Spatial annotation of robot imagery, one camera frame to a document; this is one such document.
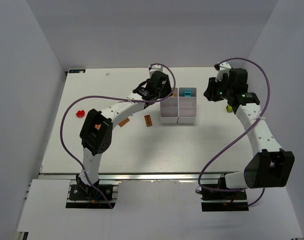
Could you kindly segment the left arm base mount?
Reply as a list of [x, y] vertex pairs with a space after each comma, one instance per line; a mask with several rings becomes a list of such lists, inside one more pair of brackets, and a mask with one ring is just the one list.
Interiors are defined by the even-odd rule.
[[107, 200], [105, 200], [103, 195], [97, 190], [94, 190], [94, 193], [86, 194], [76, 182], [72, 182], [69, 186], [65, 208], [113, 209], [118, 197], [118, 185], [103, 184], [99, 185], [98, 188], [102, 191]]

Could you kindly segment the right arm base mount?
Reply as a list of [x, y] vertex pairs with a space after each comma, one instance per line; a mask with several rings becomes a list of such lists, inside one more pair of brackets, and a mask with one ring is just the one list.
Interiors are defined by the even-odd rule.
[[249, 210], [245, 191], [219, 192], [198, 186], [195, 192], [201, 196], [202, 212], [246, 212]]

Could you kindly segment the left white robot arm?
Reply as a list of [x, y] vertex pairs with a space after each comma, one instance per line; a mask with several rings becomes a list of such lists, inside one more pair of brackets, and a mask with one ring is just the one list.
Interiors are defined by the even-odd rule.
[[80, 132], [83, 147], [84, 170], [76, 178], [81, 189], [89, 193], [99, 183], [98, 169], [102, 154], [110, 147], [112, 131], [129, 116], [152, 105], [172, 91], [169, 76], [155, 71], [142, 82], [124, 101], [101, 111], [92, 109], [88, 112]]

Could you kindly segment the teal rounded lego brick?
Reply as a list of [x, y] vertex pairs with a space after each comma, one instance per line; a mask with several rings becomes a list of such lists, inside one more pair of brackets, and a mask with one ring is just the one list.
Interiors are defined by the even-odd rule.
[[189, 91], [189, 90], [185, 90], [183, 96], [184, 97], [191, 97], [192, 96], [192, 92]]

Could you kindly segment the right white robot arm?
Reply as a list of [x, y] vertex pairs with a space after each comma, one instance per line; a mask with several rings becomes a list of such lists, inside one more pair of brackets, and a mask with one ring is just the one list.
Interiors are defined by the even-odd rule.
[[212, 102], [227, 100], [242, 123], [253, 158], [243, 171], [225, 175], [225, 190], [285, 187], [295, 157], [285, 151], [271, 133], [257, 95], [248, 92], [248, 72], [227, 63], [216, 66], [217, 76], [209, 78], [204, 96]]

